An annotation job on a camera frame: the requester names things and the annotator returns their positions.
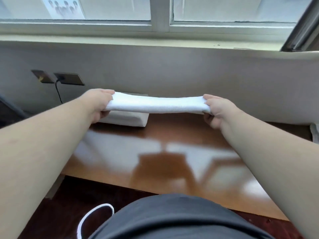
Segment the white wall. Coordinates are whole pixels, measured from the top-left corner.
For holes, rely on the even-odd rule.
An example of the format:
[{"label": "white wall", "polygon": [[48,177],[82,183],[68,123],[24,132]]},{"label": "white wall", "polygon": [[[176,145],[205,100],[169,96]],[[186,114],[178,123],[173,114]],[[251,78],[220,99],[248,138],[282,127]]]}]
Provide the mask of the white wall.
[{"label": "white wall", "polygon": [[85,86],[58,84],[63,101],[90,88],[150,96],[233,101],[265,121],[319,122],[319,61],[241,57],[238,50],[79,44],[1,44],[0,93],[29,112],[59,104],[40,69],[78,73]]}]

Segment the hand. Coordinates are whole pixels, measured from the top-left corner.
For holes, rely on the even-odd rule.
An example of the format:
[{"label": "hand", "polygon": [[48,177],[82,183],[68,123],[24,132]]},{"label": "hand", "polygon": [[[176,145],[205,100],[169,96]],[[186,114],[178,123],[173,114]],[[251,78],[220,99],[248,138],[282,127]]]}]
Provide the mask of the hand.
[{"label": "hand", "polygon": [[109,111],[104,111],[114,90],[108,89],[91,89],[78,98],[87,108],[89,115],[92,117],[92,123],[98,122],[101,118],[107,116]]},{"label": "hand", "polygon": [[236,114],[241,113],[242,111],[230,100],[205,94],[204,99],[207,101],[205,104],[209,105],[211,108],[211,112],[213,114],[205,114],[204,120],[214,129],[221,129],[223,123],[233,118]]}]

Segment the forearm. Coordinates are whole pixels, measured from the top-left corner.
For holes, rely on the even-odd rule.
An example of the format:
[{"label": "forearm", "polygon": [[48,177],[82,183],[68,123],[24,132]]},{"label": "forearm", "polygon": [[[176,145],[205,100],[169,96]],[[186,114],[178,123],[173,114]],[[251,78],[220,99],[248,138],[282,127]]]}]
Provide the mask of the forearm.
[{"label": "forearm", "polygon": [[306,238],[317,238],[319,146],[244,112],[221,128],[285,215]]},{"label": "forearm", "polygon": [[76,99],[0,130],[2,238],[18,237],[91,121]]}]

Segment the desk surface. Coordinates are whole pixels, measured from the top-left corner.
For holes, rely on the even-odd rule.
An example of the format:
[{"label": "desk surface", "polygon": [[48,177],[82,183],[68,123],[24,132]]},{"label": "desk surface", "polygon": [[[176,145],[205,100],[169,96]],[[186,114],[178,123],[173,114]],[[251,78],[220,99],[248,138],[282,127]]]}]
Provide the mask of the desk surface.
[{"label": "desk surface", "polygon": [[201,115],[150,114],[145,128],[94,124],[62,173],[158,194],[196,195],[229,209],[287,220]]}]

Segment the electrical outlet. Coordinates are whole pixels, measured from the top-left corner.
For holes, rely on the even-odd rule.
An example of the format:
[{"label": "electrical outlet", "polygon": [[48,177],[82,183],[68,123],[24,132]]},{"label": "electrical outlet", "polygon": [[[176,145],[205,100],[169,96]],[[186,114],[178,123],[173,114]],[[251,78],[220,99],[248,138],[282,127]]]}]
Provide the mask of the electrical outlet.
[{"label": "electrical outlet", "polygon": [[42,83],[54,84],[51,78],[45,73],[43,70],[31,70],[32,73],[38,78],[38,80]]},{"label": "electrical outlet", "polygon": [[54,73],[54,75],[60,80],[61,84],[84,85],[78,74]]}]

